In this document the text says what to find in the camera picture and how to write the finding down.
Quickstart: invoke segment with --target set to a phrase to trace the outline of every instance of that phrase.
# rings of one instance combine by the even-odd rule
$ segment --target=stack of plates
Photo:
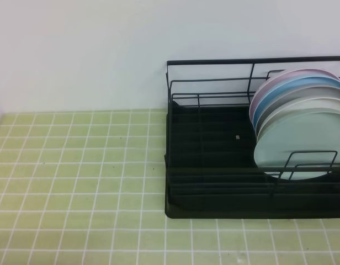
[[[340,163],[340,80],[322,69],[287,70],[256,91],[249,117],[257,136],[254,159],[258,167],[287,167]],[[295,172],[292,180],[326,172]],[[290,178],[290,172],[281,176]]]

